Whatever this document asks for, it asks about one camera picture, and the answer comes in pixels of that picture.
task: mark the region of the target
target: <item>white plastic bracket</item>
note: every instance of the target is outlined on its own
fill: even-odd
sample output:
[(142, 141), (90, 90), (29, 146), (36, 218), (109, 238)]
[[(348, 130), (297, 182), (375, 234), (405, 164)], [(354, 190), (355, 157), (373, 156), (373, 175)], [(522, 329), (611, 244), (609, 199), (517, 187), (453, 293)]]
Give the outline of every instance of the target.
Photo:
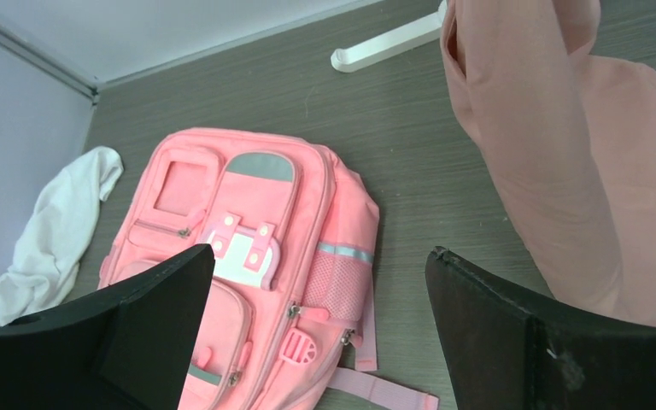
[(331, 65), (340, 72), (352, 73), (436, 40), (441, 36), (445, 15), (446, 0), (442, 0), (436, 13), (421, 17), (353, 47), (336, 49), (331, 55)]

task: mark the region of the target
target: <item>backpack buckle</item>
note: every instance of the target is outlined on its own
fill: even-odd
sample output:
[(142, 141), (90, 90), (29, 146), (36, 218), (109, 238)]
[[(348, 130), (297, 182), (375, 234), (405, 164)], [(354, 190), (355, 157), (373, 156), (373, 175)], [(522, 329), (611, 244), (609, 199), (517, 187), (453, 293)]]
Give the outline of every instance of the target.
[(318, 345), (310, 335), (295, 327), (288, 331), (280, 346), (280, 358), (292, 365), (308, 365), (318, 357)]

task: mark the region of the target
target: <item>gray reflective strip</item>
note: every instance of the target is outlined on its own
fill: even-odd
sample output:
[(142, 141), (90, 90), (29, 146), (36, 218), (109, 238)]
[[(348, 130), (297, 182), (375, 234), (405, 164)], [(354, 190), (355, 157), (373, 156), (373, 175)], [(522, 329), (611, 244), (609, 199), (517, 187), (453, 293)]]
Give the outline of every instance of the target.
[(328, 243), (319, 243), (318, 250), (328, 254), (347, 256), (349, 258), (358, 259), (365, 263), (373, 263), (373, 255), (362, 250), (349, 248), (348, 246), (333, 246)]
[(208, 382), (208, 383), (213, 384), (215, 386), (219, 386), (220, 385), (220, 380), (222, 380), (222, 376), (220, 376), (219, 374), (213, 374), (213, 373), (205, 372), (203, 369), (201, 369), (201, 368), (199, 368), (195, 365), (192, 365), (192, 364), (190, 364), (190, 368), (187, 369), (187, 372), (191, 376), (199, 378), (203, 382)]
[(293, 166), (282, 156), (264, 152), (238, 155), (227, 164), (227, 172), (251, 177), (293, 182)]

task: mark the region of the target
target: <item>backpack strap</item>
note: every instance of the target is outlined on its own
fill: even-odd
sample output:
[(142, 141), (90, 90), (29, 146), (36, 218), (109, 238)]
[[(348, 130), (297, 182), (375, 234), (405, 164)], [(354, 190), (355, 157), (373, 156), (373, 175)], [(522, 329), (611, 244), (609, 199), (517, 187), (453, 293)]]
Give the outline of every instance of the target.
[(355, 370), (375, 372), (378, 370), (378, 351), (376, 349), (376, 314), (373, 307), (373, 276), (368, 284), (368, 293), (361, 316), (360, 343), (355, 344)]
[(356, 395), (389, 410), (438, 410), (439, 399), (371, 374), (338, 367), (328, 387)]

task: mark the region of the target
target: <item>wood grain surface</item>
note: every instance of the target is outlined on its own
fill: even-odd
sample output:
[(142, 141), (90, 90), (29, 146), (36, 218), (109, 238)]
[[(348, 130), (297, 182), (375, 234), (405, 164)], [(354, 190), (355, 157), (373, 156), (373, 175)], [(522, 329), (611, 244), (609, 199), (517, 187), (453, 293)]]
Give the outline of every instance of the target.
[[(168, 133), (210, 126), (302, 137), (333, 148), (381, 208), (378, 375), (440, 396), (441, 409), (456, 408), (426, 295), (423, 267), (432, 247), (448, 246), (541, 293), (547, 286), (454, 118), (438, 42), (357, 73), (330, 64), (336, 47), (431, 13), (436, 3), (386, 0), (107, 89), (86, 149), (117, 149), (125, 173), (102, 205), (70, 298), (96, 288), (140, 174)], [(594, 53), (656, 68), (656, 0), (607, 0), (603, 8)], [(319, 404), (367, 408), (376, 407), (335, 391)]]

